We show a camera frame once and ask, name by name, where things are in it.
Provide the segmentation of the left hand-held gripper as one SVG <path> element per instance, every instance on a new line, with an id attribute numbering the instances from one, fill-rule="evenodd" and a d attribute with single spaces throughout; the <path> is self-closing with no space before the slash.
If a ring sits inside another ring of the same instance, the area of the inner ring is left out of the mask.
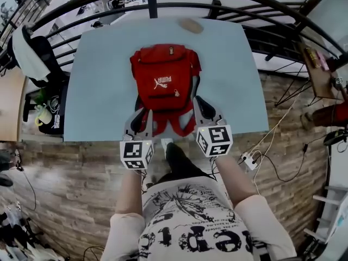
<path id="1" fill-rule="evenodd" d="M 154 155 L 153 111 L 140 109 L 125 126 L 123 140 L 120 142 L 120 159 L 126 169 L 146 170 Z"/>

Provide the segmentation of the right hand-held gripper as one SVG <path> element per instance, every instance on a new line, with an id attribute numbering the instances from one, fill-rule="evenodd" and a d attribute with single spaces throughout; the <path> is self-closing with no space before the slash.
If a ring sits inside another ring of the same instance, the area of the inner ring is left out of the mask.
<path id="1" fill-rule="evenodd" d="M 197 125 L 196 142 L 203 154 L 208 158 L 227 155 L 233 145 L 230 125 L 201 96 L 193 98 L 193 105 Z"/>

